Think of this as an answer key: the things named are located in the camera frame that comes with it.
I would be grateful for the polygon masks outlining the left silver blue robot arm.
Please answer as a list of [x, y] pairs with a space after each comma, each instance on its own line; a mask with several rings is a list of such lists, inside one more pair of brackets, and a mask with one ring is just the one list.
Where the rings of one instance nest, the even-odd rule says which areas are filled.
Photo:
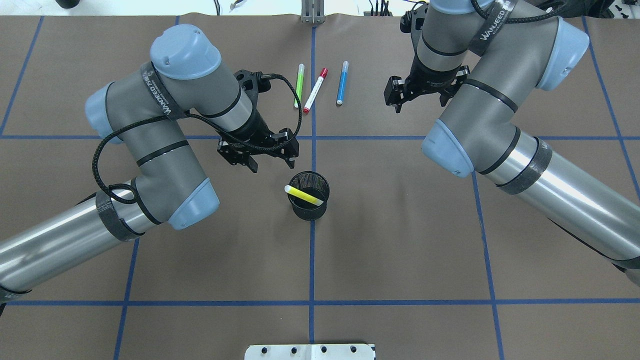
[[198, 119], [221, 139], [218, 153], [256, 173], [254, 155], [293, 168], [297, 130], [269, 130], [258, 95], [274, 73], [231, 73], [198, 27], [174, 25], [153, 41], [150, 60], [110, 82], [85, 104], [100, 143], [91, 173], [96, 192], [68, 210], [1, 241], [1, 304], [121, 243], [167, 223], [183, 230], [213, 214], [220, 201], [179, 121]]

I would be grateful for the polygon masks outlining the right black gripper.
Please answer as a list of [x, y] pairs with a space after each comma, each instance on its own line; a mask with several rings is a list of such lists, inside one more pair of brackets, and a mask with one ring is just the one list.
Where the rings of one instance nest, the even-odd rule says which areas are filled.
[[388, 78], [383, 91], [385, 105], [393, 107], [395, 113], [400, 114], [406, 100], [412, 101], [418, 96], [438, 93], [439, 104], [446, 107], [467, 80], [469, 73], [467, 65], [447, 71], [432, 70], [415, 56], [405, 80], [400, 76]]

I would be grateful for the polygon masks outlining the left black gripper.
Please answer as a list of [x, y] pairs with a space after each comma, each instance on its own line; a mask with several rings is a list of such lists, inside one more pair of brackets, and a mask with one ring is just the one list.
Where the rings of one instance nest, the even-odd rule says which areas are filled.
[[269, 129], [260, 112], [252, 112], [238, 129], [218, 130], [221, 136], [217, 152], [231, 165], [247, 167], [258, 173], [253, 155], [266, 154], [281, 158], [290, 169], [295, 168], [299, 143], [291, 129], [275, 133]]

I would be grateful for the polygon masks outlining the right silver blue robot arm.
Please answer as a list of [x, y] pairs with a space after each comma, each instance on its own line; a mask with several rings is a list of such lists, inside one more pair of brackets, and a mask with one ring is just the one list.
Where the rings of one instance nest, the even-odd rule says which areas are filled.
[[400, 30], [413, 63], [407, 77], [389, 78], [384, 99], [398, 113], [439, 94], [426, 157], [460, 178], [483, 175], [638, 284], [639, 207], [512, 123], [532, 90], [569, 75], [589, 36], [525, 0], [430, 0], [407, 11]]

